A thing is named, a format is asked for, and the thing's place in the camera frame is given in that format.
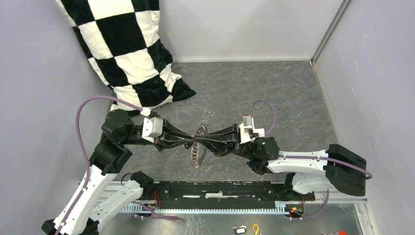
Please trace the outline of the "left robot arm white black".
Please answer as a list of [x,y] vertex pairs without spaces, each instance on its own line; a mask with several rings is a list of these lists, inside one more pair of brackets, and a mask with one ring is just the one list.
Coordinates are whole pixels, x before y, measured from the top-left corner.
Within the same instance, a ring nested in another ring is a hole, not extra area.
[[42,230],[47,235],[97,235],[110,220],[139,198],[150,198],[150,204],[143,208],[152,217],[161,217],[156,213],[161,207],[160,192],[154,188],[154,180],[141,171],[132,173],[121,189],[104,202],[98,200],[132,156],[127,145],[153,145],[163,151],[182,144],[190,145],[193,136],[155,113],[148,114],[141,125],[136,125],[123,110],[111,111],[101,128],[103,137],[87,158],[86,173],[74,195],[56,218],[43,223]]

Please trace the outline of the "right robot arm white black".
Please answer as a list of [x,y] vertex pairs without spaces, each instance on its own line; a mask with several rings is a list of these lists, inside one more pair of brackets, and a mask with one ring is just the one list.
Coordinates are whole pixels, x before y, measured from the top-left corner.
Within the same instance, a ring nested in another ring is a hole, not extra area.
[[248,159],[258,175],[286,173],[283,195],[289,200],[314,191],[337,190],[351,196],[366,194],[366,181],[373,175],[367,161],[339,144],[314,152],[281,151],[275,138],[252,124],[234,125],[191,138],[217,157],[234,154]]

